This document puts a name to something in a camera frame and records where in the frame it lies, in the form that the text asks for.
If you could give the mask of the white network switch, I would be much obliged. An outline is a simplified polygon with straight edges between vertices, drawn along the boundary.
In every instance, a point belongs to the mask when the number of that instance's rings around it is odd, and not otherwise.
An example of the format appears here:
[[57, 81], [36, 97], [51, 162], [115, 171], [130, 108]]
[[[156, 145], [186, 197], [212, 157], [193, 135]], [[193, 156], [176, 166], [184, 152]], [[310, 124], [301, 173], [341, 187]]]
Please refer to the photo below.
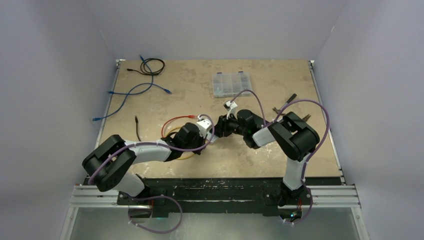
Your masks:
[[211, 135], [211, 134], [208, 134], [206, 138], [210, 142], [210, 144], [213, 144], [219, 139], [216, 135]]

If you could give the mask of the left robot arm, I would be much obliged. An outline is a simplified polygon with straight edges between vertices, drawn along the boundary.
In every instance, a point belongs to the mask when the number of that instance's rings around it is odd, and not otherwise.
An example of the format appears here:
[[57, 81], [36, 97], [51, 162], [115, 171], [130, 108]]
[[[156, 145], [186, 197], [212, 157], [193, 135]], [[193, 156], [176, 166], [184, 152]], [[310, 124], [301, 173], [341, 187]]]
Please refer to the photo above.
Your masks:
[[184, 152], [199, 155], [205, 148], [207, 133], [211, 129], [212, 123], [204, 119], [188, 122], [177, 133], [153, 142], [128, 141], [114, 134], [83, 160], [82, 167], [89, 175], [88, 183], [95, 185], [100, 192], [117, 190], [142, 205], [149, 199], [149, 187], [129, 168], [138, 163], [170, 162], [180, 158]]

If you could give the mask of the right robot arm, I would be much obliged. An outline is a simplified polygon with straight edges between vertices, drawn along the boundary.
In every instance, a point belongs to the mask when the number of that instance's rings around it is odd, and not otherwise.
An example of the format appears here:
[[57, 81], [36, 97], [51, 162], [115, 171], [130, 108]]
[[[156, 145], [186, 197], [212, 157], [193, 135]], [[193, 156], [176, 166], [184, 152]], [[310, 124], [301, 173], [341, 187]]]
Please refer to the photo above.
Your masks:
[[320, 143], [318, 133], [294, 112], [289, 112], [276, 122], [263, 121], [263, 118], [248, 109], [236, 115], [222, 115], [210, 130], [207, 139], [212, 142], [232, 134], [243, 137], [251, 149], [259, 149], [276, 142], [287, 156], [286, 172], [281, 183], [281, 199], [292, 204], [300, 198], [304, 190], [304, 164]]

